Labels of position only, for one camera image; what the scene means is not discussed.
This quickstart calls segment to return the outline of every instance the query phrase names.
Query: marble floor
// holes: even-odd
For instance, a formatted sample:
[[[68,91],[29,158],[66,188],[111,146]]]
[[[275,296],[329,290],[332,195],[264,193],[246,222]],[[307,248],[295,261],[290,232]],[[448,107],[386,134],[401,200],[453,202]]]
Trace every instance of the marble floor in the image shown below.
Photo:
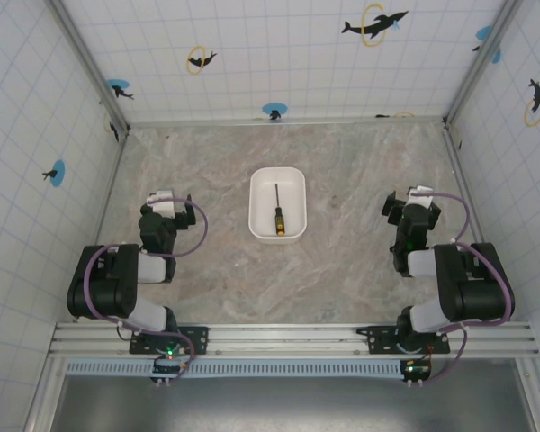
[[[261,167],[306,176],[308,228],[289,246],[259,243],[248,229],[248,193]],[[380,212],[387,194],[410,185],[458,193],[440,129],[420,123],[176,127],[130,134],[100,237],[140,243],[140,206],[174,188],[204,208],[204,245],[177,260],[174,281],[139,294],[180,322],[327,323],[394,321],[437,292],[434,280],[404,279],[388,247],[396,228]],[[464,210],[443,209],[429,243],[462,227]],[[178,232],[175,251],[202,235],[199,220]]]

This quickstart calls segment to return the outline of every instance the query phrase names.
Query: gray floor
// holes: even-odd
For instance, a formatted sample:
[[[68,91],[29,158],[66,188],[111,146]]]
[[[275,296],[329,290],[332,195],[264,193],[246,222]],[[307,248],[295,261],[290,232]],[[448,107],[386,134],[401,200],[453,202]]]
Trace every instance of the gray floor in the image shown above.
[[[513,362],[464,360],[427,388],[382,379],[71,377],[63,432],[528,432]]]
[[[260,244],[248,230],[248,191],[261,167],[306,176],[308,228],[290,246]],[[385,196],[411,185],[457,193],[440,129],[431,123],[178,127],[133,130],[101,241],[140,243],[139,209],[149,193],[174,188],[206,211],[210,234],[180,258],[170,284],[139,292],[170,306],[179,321],[308,323],[394,321],[437,292],[431,280],[402,279],[388,247],[395,227],[380,214]],[[443,213],[430,243],[462,227],[460,204]],[[175,251],[201,236],[178,233]]]

